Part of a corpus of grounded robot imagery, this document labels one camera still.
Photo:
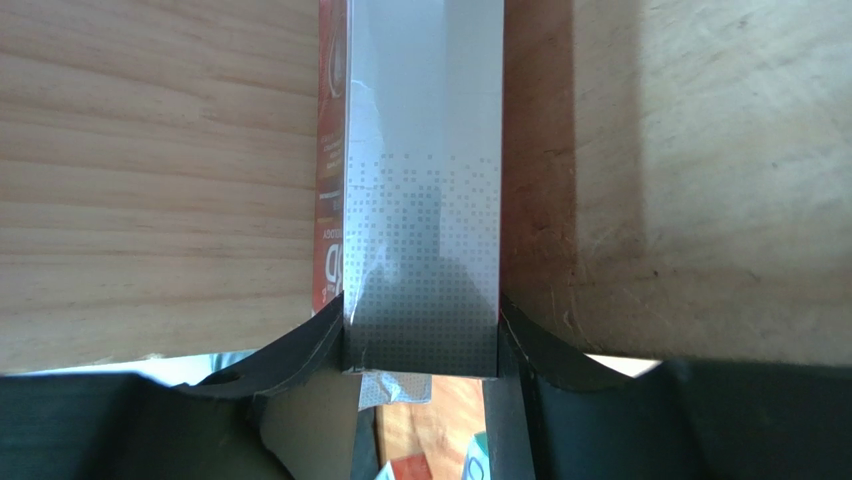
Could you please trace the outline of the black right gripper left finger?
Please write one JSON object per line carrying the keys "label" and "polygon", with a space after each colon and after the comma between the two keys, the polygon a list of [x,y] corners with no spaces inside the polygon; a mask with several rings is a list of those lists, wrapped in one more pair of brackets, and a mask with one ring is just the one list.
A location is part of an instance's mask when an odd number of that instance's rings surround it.
{"label": "black right gripper left finger", "polygon": [[346,479],[360,381],[343,312],[312,319],[199,384],[136,373],[5,376],[5,479]]}

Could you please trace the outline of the red 3D toothpaste box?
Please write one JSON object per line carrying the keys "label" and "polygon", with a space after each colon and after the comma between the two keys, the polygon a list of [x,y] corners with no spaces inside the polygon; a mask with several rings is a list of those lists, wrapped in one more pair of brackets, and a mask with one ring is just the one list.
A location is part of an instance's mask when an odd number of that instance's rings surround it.
{"label": "red 3D toothpaste box", "polygon": [[345,369],[365,407],[497,369],[504,5],[348,8]]}
{"label": "red 3D toothpaste box", "polygon": [[348,3],[319,2],[319,76],[312,311],[342,291]]}

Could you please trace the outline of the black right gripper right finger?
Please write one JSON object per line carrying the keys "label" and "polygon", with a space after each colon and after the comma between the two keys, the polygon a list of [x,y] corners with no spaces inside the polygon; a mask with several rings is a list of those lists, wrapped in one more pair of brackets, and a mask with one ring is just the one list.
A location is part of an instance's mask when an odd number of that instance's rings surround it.
{"label": "black right gripper right finger", "polygon": [[847,479],[851,371],[674,359],[630,377],[500,303],[495,479]]}

